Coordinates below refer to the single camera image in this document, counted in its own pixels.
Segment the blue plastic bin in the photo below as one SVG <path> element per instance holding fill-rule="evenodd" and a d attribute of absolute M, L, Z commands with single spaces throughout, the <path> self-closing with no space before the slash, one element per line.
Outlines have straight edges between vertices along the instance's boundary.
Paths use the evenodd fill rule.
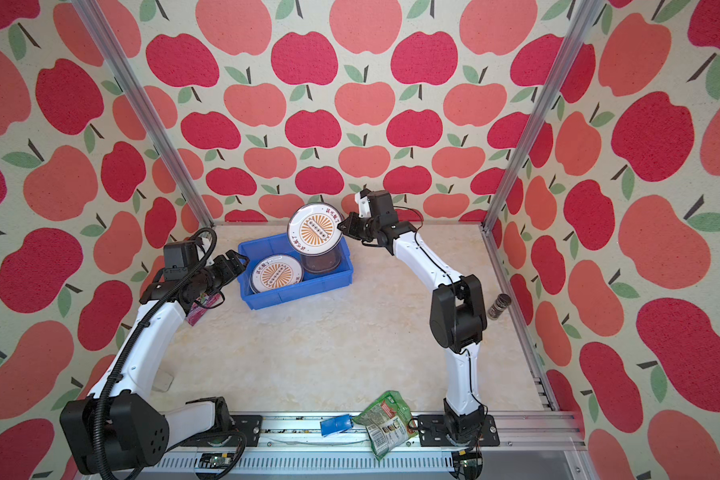
<path fill-rule="evenodd" d="M 345 240 L 341 240 L 333 252 L 339 253 L 340 263 L 328 273 L 314 274 L 304 271 L 299 283 L 284 286 L 267 292 L 256 292 L 252 275 L 255 267 L 272 255 L 286 255 L 300 261 L 301 257 L 292 248 L 285 233 L 242 242 L 238 252 L 249 258 L 250 264 L 238 278 L 242 300 L 252 310 L 259 310 L 283 304 L 304 297 L 321 294 L 349 286 L 352 283 L 354 267 L 350 259 L 350 250 Z"/>

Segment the orange sunburst plate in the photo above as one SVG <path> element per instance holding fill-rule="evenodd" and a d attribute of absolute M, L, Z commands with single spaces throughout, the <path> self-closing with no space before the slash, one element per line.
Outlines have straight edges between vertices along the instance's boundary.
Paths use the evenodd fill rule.
<path fill-rule="evenodd" d="M 340 242 L 339 224 L 343 215 L 326 203 L 310 203 L 290 218 L 287 238 L 291 247 L 305 256 L 319 256 L 333 250 Z"/>
<path fill-rule="evenodd" d="M 303 267 L 296 258 L 278 254 L 259 261 L 249 283 L 254 293 L 264 293 L 298 284 L 303 276 Z"/>

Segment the clear textured glass plate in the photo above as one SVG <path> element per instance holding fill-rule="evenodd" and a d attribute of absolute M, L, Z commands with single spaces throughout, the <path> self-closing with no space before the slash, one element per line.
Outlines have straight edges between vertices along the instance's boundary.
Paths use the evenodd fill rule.
<path fill-rule="evenodd" d="M 301 255 L 304 270 L 313 275 L 325 275 L 336 270 L 343 259 L 339 245 L 319 255 Z"/>

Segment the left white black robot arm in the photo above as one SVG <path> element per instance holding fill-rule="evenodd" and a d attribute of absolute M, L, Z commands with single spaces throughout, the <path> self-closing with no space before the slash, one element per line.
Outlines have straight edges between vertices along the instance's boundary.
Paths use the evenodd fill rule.
<path fill-rule="evenodd" d="M 137 320 L 101 379 L 81 400 L 66 404 L 60 423 L 78 471 L 136 477 L 184 442 L 241 435 L 221 397 L 159 412 L 149 401 L 162 358 L 180 324 L 199 304 L 244 273 L 247 257 L 233 250 L 213 261 L 167 261 L 143 292 Z"/>

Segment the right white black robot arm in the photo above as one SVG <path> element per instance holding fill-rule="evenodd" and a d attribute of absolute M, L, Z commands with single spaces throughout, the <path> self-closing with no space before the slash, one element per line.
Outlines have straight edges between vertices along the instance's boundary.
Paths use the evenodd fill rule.
<path fill-rule="evenodd" d="M 477 375 L 480 343 L 488 323 L 480 280 L 447 265 L 425 243 L 416 227 L 399 221 L 395 215 L 363 218 L 351 213 L 339 223 L 338 230 L 366 246 L 388 250 L 431 291 L 429 327 L 446 355 L 447 433 L 457 446 L 476 446 L 487 417 Z"/>

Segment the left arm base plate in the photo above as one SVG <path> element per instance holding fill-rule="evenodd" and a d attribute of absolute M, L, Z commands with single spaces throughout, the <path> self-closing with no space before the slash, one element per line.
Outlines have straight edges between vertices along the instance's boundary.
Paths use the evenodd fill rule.
<path fill-rule="evenodd" d="M 244 441 L 246 447 L 255 447 L 259 442 L 262 419 L 260 415 L 226 414 L 211 429 L 191 436 L 180 446 L 235 449 Z"/>

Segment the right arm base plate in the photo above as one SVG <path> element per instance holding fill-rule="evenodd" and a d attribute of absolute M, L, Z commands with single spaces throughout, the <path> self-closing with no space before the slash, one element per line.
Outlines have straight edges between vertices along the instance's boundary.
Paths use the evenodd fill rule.
<path fill-rule="evenodd" d="M 422 447 L 498 447 L 501 444 L 493 416 L 482 410 L 456 416 L 421 414 L 410 422 L 414 426 Z"/>

